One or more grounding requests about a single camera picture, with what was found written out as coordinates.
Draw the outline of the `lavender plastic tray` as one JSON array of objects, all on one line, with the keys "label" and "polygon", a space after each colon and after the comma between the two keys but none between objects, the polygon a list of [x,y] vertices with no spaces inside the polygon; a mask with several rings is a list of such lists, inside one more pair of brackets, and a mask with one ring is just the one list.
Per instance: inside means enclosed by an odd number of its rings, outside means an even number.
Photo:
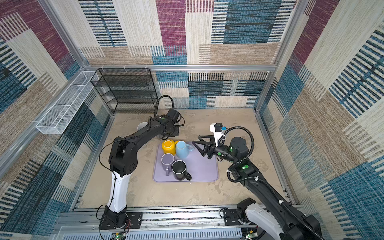
[{"label": "lavender plastic tray", "polygon": [[[164,154],[162,144],[159,144],[153,179],[157,183],[178,182],[172,171],[167,176],[162,164]],[[215,156],[208,159],[207,156],[203,157],[197,149],[194,149],[183,162],[186,163],[187,172],[192,175],[191,182],[215,182],[219,178],[218,161]]]}]

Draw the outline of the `blue floral dotted mug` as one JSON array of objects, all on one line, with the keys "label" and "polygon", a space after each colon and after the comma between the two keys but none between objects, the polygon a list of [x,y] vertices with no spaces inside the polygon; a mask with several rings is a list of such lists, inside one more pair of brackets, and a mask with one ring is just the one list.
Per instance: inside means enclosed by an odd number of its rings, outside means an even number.
[{"label": "blue floral dotted mug", "polygon": [[149,123],[148,122],[142,122],[140,123],[138,126],[137,126],[137,130],[141,130],[143,129],[144,127],[146,127]]}]

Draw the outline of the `black ceramic mug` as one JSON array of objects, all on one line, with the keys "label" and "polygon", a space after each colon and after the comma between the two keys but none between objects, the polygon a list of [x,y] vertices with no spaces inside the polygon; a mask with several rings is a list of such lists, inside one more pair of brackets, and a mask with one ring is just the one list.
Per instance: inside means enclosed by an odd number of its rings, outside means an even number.
[{"label": "black ceramic mug", "polygon": [[191,174],[189,174],[187,171],[187,165],[182,160],[177,160],[172,164],[172,172],[174,174],[174,177],[178,181],[183,181],[183,180],[191,181],[192,180]]}]

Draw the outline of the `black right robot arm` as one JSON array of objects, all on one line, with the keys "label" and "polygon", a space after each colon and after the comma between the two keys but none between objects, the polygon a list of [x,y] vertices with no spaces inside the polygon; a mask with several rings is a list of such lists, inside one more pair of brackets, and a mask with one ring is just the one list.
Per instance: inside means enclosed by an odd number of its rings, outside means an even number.
[{"label": "black right robot arm", "polygon": [[[246,140],[235,137],[230,145],[216,145],[214,136],[199,136],[193,141],[202,156],[211,159],[217,156],[228,162],[237,163],[249,153]],[[321,240],[319,221],[312,215],[306,216],[285,200],[264,178],[249,158],[228,172],[234,175],[245,188],[252,192],[263,206],[244,200],[238,204],[238,212],[247,221],[261,227],[275,240]]]}]

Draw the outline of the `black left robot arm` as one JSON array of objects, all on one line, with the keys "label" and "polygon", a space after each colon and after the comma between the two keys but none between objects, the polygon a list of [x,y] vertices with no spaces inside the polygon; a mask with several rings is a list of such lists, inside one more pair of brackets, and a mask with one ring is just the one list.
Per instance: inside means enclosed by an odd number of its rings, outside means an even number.
[{"label": "black left robot arm", "polygon": [[177,110],[170,109],[165,115],[150,117],[148,123],[135,133],[114,139],[108,159],[111,193],[99,229],[122,229],[128,225],[126,195],[130,177],[138,166],[138,151],[156,136],[177,137],[182,118]]}]

